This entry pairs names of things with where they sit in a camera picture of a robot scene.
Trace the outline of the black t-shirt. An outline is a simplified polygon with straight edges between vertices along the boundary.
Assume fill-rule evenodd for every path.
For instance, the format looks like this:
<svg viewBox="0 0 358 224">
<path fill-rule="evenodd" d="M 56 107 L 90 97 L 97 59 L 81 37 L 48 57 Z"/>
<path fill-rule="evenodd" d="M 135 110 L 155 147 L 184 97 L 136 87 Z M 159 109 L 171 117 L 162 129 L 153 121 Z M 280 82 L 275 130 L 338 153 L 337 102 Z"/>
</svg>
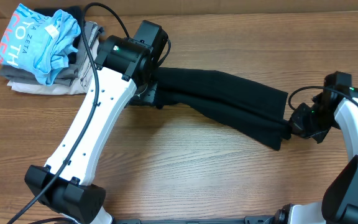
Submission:
<svg viewBox="0 0 358 224">
<path fill-rule="evenodd" d="M 152 76 L 158 107 L 188 105 L 276 151 L 291 138 L 284 91 L 215 70 L 159 68 Z"/>
</svg>

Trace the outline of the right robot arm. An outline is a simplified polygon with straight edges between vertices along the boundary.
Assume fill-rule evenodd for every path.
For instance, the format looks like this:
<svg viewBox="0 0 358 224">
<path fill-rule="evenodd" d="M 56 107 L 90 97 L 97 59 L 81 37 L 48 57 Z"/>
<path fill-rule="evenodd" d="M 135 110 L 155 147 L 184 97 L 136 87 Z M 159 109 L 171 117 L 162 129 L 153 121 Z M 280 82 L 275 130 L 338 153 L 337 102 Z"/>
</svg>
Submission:
<svg viewBox="0 0 358 224">
<path fill-rule="evenodd" d="M 348 73 L 327 75 L 313 106 L 293 110 L 291 132 L 321 143 L 331 128 L 341 130 L 348 164 L 324 193 L 320 202 L 288 204 L 269 223 L 358 223 L 358 88 Z"/>
</svg>

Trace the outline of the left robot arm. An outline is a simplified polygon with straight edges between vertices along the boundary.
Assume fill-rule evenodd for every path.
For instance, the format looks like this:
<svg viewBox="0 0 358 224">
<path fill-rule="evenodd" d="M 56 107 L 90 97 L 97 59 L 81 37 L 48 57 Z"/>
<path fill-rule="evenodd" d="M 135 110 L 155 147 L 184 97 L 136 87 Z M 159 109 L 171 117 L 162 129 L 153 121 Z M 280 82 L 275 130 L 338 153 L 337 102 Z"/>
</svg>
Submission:
<svg viewBox="0 0 358 224">
<path fill-rule="evenodd" d="M 150 75 L 169 43 L 160 25 L 142 21 L 133 38 L 109 36 L 98 47 L 92 79 L 61 145 L 44 166 L 31 165 L 25 183 L 38 202 L 71 223 L 112 223 L 106 191 L 93 184 L 104 145 L 120 113 L 150 88 Z"/>
</svg>

